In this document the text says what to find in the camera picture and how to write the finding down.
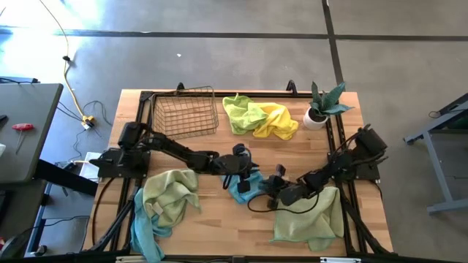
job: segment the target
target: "green leaf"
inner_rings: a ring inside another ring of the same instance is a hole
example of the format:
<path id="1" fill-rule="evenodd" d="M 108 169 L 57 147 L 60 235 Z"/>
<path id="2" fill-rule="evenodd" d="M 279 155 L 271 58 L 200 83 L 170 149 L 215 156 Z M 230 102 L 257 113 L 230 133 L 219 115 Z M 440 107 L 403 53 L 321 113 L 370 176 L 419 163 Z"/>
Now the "green leaf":
<path id="1" fill-rule="evenodd" d="M 327 93 L 325 91 L 322 91 L 322 106 L 324 105 L 324 99 L 327 96 Z"/>
<path id="2" fill-rule="evenodd" d="M 351 110 L 354 107 L 348 107 L 344 104 L 335 104 L 333 105 L 330 109 L 328 110 L 323 110 L 324 113 L 330 114 L 330 115 L 338 115 L 342 114 L 347 110 Z"/>
<path id="3" fill-rule="evenodd" d="M 314 110 L 320 110 L 318 103 L 313 102 L 311 106 L 312 106 L 312 109 Z"/>
<path id="4" fill-rule="evenodd" d="M 338 99 L 341 96 L 341 93 L 343 93 L 343 91 L 344 82 L 340 83 L 338 86 L 336 86 L 334 89 L 332 89 L 329 93 L 325 95 L 325 97 L 322 99 L 322 109 L 324 111 L 331 109 L 331 107 L 338 102 Z"/>
<path id="5" fill-rule="evenodd" d="M 317 84 L 315 84 L 315 82 L 312 82 L 312 101 L 317 103 L 319 108 L 322 107 L 322 99 L 320 98 L 319 87 Z"/>

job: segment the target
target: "wooden tabletop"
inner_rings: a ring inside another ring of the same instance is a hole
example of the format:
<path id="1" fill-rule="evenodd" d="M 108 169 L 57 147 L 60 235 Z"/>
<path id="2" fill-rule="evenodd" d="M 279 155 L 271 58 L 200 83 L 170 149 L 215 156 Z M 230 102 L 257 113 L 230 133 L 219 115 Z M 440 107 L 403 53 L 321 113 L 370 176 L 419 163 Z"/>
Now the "wooden tabletop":
<path id="1" fill-rule="evenodd" d="M 138 99 L 141 90 L 123 90 L 116 112 L 116 119 L 110 136 L 110 147 L 117 147 L 117 140 L 124 124 L 135 121 Z M 260 165 L 264 177 L 272 175 L 277 164 L 286 167 L 287 179 L 295 179 L 305 172 L 322 167 L 329 151 L 327 134 L 324 129 L 310 131 L 302 124 L 302 117 L 309 107 L 310 99 L 299 98 L 253 98 L 256 102 L 275 102 L 288 108 L 292 119 L 299 122 L 299 129 L 291 140 L 284 141 L 272 134 L 268 138 L 255 138 L 251 132 L 234 135 L 231 132 L 229 118 L 222 107 L 222 98 L 215 98 L 219 126 L 215 134 L 177 140 L 192 150 L 215 150 L 221 155 L 232 152 L 232 147 L 243 143 L 252 152 L 253 161 Z M 344 131 L 347 137 L 356 133 L 363 125 L 358 95 L 345 92 L 340 102 L 355 109 L 342 115 Z M 335 118 L 332 118 L 336 145 L 339 140 Z M 158 175 L 169 169 L 183 169 L 186 166 L 163 153 L 151 152 L 149 176 Z M 94 207 L 105 181 L 98 187 Z M 115 179 L 104 193 L 97 212 L 97 240 L 104 234 L 116 217 L 122 179 Z M 370 182 L 356 181 L 358 203 L 361 217 L 380 241 L 384 248 L 392 251 L 387 222 L 377 187 Z M 173 235 L 160 238 L 158 243 L 166 255 L 250 255 L 250 256 L 345 256 L 344 241 L 336 239 L 326 251 L 311 252 L 305 243 L 270 243 L 273 238 L 274 213 L 253 213 L 246 205 L 238 205 L 229 193 L 222 189 L 222 182 L 217 176 L 199 177 L 200 204 L 199 213 L 187 206 L 183 221 L 173 228 Z M 265 209 L 266 199 L 256 200 L 257 209 Z M 350 222 L 352 242 L 358 247 L 355 228 Z M 123 223 L 119 247 L 124 244 L 127 221 Z M 91 247 L 91 224 L 88 225 L 83 249 Z"/>

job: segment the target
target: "gray floor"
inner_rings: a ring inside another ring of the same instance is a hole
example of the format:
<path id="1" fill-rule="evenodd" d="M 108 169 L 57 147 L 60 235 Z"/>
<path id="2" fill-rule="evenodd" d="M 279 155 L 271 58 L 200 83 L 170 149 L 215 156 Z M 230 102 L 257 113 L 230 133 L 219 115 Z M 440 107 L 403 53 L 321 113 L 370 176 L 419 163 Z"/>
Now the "gray floor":
<path id="1" fill-rule="evenodd" d="M 185 31 L 326 34 L 320 0 L 54 1 L 45 3 L 65 28 L 111 31 Z M 467 35 L 468 2 L 463 0 L 330 0 L 337 34 Z M 40 30 L 0 35 L 0 75 L 62 82 L 65 42 L 52 37 L 56 24 L 38 2 L 7 5 L 0 25 Z M 328 40 L 70 37 L 76 66 L 69 81 L 81 104 L 98 99 L 113 119 L 122 88 L 284 89 L 294 79 L 300 90 L 314 80 L 333 87 Z M 402 137 L 431 121 L 427 114 L 468 91 L 468 42 L 338 41 L 348 91 L 357 91 L 365 122 L 389 145 L 380 166 L 385 212 L 393 246 L 405 256 L 466 261 L 468 210 L 428 216 L 426 207 L 442 193 L 421 143 Z M 64 91 L 61 101 L 72 108 Z M 87 108 L 102 119 L 100 109 Z M 80 136 L 78 149 L 101 151 L 110 127 Z M 42 157 L 65 161 L 79 123 L 56 113 Z M 457 186 L 464 183 L 453 182 Z M 64 198 L 60 191 L 56 198 Z M 51 208 L 53 217 L 76 216 L 84 198 Z"/>

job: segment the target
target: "yellow cable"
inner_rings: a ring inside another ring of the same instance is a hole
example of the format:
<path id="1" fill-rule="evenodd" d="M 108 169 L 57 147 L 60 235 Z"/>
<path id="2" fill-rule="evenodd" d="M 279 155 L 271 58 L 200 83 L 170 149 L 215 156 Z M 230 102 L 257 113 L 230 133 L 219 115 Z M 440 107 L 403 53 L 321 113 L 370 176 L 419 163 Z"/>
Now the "yellow cable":
<path id="1" fill-rule="evenodd" d="M 69 44 L 68 44 L 68 37 L 67 35 L 65 34 L 65 30 L 61 27 L 60 23 L 58 22 L 57 18 L 52 14 L 52 12 L 47 8 L 47 6 L 44 4 L 44 2 L 42 0 L 39 0 L 41 2 L 41 4 L 44 6 L 44 8 L 49 12 L 49 14 L 52 16 L 52 18 L 57 22 L 57 25 L 58 27 L 60 28 L 61 32 L 64 34 L 64 37 L 65 37 L 65 40 L 67 41 L 67 57 L 68 57 L 68 54 L 69 54 Z M 70 84 L 68 83 L 68 80 L 67 80 L 67 61 L 65 61 L 65 65 L 64 65 L 64 79 L 65 79 L 65 83 L 66 83 L 66 86 L 68 88 L 68 91 L 70 92 L 70 94 L 72 94 L 72 98 L 73 98 L 73 102 L 75 103 L 75 106 L 78 110 L 78 112 L 80 113 L 81 115 L 81 118 L 84 120 L 86 120 L 88 117 L 84 115 L 83 111 L 81 110 L 80 108 L 80 105 L 78 104 L 78 100 L 76 99 L 76 96 L 75 96 L 75 93 L 73 92 L 72 88 L 70 88 Z"/>

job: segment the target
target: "light green cloth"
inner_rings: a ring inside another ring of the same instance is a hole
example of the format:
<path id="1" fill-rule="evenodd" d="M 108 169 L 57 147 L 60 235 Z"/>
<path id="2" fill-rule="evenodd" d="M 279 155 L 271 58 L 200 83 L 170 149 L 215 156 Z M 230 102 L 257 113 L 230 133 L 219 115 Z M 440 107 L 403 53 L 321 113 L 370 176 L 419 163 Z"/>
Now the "light green cloth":
<path id="1" fill-rule="evenodd" d="M 159 214 L 159 227 L 173 227 L 182 221 L 187 202 L 200 209 L 198 178 L 194 171 L 170 170 L 146 180 L 143 207 L 149 218 Z"/>
<path id="2" fill-rule="evenodd" d="M 300 199 L 289 207 L 279 202 L 278 208 L 304 211 L 315 204 L 317 197 Z M 311 211 L 294 214 L 276 211 L 274 239 L 272 241 L 307 242 L 311 251 L 323 251 L 336 237 L 343 237 L 343 215 L 339 190 L 326 187 L 320 192 L 319 202 Z"/>
<path id="3" fill-rule="evenodd" d="M 229 116 L 233 134 L 245 134 L 262 125 L 268 114 L 258 107 L 248 96 L 225 97 L 222 106 Z"/>

